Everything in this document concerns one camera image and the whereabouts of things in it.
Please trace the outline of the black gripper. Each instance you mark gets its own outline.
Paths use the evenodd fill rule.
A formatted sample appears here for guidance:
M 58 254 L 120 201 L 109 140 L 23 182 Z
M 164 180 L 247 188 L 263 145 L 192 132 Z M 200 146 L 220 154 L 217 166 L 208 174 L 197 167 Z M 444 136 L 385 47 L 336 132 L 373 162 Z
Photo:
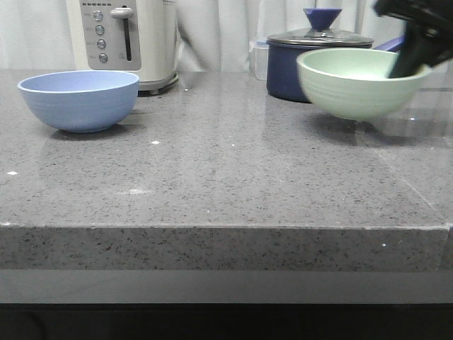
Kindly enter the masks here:
M 403 40 L 389 78 L 417 74 L 452 59 L 451 1 L 376 1 L 378 16 L 406 22 Z

